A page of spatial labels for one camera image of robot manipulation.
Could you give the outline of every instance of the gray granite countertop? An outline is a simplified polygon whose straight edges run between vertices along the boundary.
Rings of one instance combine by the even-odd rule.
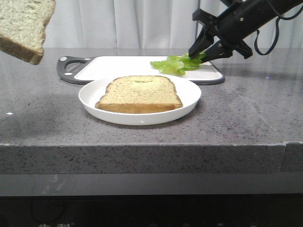
[[[0,53],[1,174],[266,174],[303,170],[303,50],[213,64],[188,115],[153,126],[99,120],[62,81],[61,56],[166,56],[186,50],[46,49],[38,66]]]

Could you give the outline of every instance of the bread crust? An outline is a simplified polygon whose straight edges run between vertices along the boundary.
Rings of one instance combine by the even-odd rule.
[[[138,94],[123,94],[123,96],[126,96],[127,101],[119,102],[119,94],[115,91],[112,91],[112,87],[119,86],[117,82],[123,82],[123,79],[129,78],[129,79],[137,79],[139,77],[144,78],[152,78],[152,77],[159,77],[163,78],[163,83],[167,83],[166,85],[169,85],[168,90],[163,90],[161,92],[155,90],[153,91],[151,89],[151,92],[156,92],[156,95],[159,95],[158,102],[149,101],[149,99],[144,99],[144,97],[138,97]],[[164,112],[169,110],[174,110],[183,107],[183,104],[177,95],[177,91],[175,88],[175,85],[168,79],[167,77],[163,76],[128,76],[124,78],[117,78],[114,79],[113,82],[108,84],[106,88],[106,93],[100,98],[100,100],[95,104],[95,107],[101,110],[111,111],[111,112],[118,112],[118,113],[125,113],[125,114],[150,114],[150,113],[158,113],[158,112]]]
[[[42,44],[45,42],[45,37],[46,37],[45,29],[53,15],[55,5],[56,5],[55,0],[51,0],[51,8],[49,8],[49,13],[48,13],[49,16],[45,17],[43,21],[44,29],[42,31],[43,35],[41,37]],[[20,43],[12,41],[9,37],[5,37],[4,34],[0,34],[0,50],[20,60],[29,62],[30,64],[33,65],[38,65],[44,55],[44,49],[42,46],[40,51],[36,51],[26,46],[23,46]]]

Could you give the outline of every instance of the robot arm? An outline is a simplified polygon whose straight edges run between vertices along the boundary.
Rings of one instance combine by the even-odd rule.
[[[189,57],[193,58],[204,51],[207,56],[203,62],[218,58],[229,58],[233,50],[240,53],[245,59],[252,56],[251,48],[243,39],[261,26],[293,7],[303,3],[303,0],[220,0],[228,8],[218,17],[202,9],[193,13],[193,20],[203,25],[194,44],[188,50]],[[219,41],[214,44],[214,37]]]

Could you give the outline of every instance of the white curtain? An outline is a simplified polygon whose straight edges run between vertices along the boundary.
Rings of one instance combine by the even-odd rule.
[[[44,47],[189,48],[201,29],[192,21],[198,7],[215,16],[226,9],[219,0],[56,0]],[[303,47],[302,17],[280,22],[277,47]],[[268,48],[274,20],[260,31],[259,47]],[[250,47],[255,37],[245,39]]]

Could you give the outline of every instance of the toast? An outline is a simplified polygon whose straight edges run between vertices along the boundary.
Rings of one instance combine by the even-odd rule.
[[[38,65],[55,0],[0,0],[0,50]]]
[[[101,110],[148,114],[181,108],[174,83],[163,76],[127,76],[111,82],[95,104]]]

